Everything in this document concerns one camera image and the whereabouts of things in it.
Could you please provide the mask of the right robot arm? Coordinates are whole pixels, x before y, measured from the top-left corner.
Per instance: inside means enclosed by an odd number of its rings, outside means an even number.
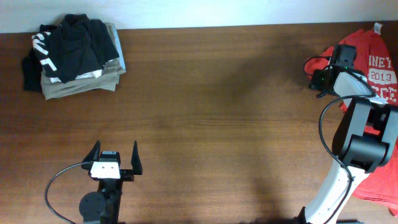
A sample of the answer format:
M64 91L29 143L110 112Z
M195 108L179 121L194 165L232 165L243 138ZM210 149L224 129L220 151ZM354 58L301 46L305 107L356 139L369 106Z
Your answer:
M330 171L317 196L303 207L294 223L337 223L357 186L392 157L397 139L397 106L376 94L359 70L329 65L328 91L348 109L327 153Z

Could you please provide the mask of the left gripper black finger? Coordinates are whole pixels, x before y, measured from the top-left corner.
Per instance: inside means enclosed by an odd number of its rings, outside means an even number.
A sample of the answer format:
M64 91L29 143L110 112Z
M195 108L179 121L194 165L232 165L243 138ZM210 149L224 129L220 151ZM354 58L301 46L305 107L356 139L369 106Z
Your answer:
M142 175L142 164L139 157L137 141L134 141L132 156L131 156L131 165L134 175Z
M101 143L99 140L96 141L92 150L85 156L82 160L81 168L84 170L90 170L94 162L98 161L100 158L100 147Z

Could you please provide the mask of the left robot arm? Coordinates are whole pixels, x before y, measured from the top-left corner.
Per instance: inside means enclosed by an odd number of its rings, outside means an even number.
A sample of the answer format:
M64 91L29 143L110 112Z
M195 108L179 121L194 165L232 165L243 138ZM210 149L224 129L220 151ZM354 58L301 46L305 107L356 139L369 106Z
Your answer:
M133 145L130 169L121 168L119 152L100 151L100 146L96 141L81 165L98 182L98 189L80 200L79 212L84 223L118 224L123 183L132 182L143 173L138 146L137 142Z

